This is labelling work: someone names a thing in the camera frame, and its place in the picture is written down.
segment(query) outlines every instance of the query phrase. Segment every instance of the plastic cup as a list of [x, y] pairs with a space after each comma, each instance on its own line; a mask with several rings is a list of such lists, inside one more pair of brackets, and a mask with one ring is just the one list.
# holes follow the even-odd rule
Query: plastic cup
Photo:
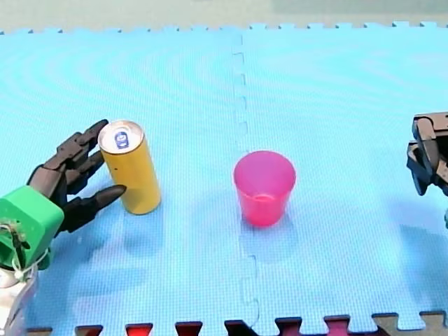
[[244, 156], [234, 168], [243, 217], [263, 228], [275, 224], [284, 214], [295, 185], [295, 170], [284, 156], [259, 150]]

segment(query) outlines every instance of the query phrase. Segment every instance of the foam mat tile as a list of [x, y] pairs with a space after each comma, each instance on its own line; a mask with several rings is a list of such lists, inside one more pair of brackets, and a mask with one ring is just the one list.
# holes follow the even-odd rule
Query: foam mat tile
[[448, 29], [394, 25], [244, 32], [248, 150], [298, 173], [283, 220], [244, 227], [259, 335], [288, 317], [305, 335], [326, 316], [372, 332], [391, 312], [421, 329], [420, 312], [448, 308], [446, 197], [419, 197], [405, 166], [414, 114], [448, 110]]
[[[310, 335], [329, 332], [327, 316], [371, 332], [373, 314], [409, 330], [424, 327], [420, 312], [446, 311], [446, 198], [417, 196], [405, 163], [413, 115], [448, 111], [448, 29], [408, 26], [0, 36], [0, 142], [11, 144], [0, 192], [108, 118], [146, 130], [163, 197], [147, 216], [117, 202], [60, 235], [29, 325], [114, 336], [151, 324], [165, 336], [198, 321], [214, 336], [243, 320], [276, 335], [292, 317]], [[240, 219], [231, 177], [258, 149], [298, 173], [268, 230]], [[103, 167], [82, 195], [110, 184]]]
[[[162, 189], [153, 213], [132, 216], [116, 202], [55, 240], [55, 259], [28, 309], [30, 327], [67, 336], [101, 325], [108, 336], [151, 323], [151, 335], [166, 336], [176, 335], [176, 323], [200, 321], [202, 335], [226, 335], [226, 320], [255, 320], [242, 293], [252, 276], [242, 266], [231, 180], [235, 40], [230, 30], [177, 29], [1, 37], [3, 194], [102, 118], [146, 130]], [[82, 195], [110, 184], [103, 167]]]

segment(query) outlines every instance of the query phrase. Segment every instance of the yellow can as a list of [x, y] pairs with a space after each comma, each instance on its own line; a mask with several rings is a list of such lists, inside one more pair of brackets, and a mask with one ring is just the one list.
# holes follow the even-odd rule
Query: yellow can
[[131, 214], [147, 214], [160, 203], [160, 188], [144, 131], [135, 122], [115, 121], [98, 136], [104, 161], [116, 184], [127, 187], [121, 197]]

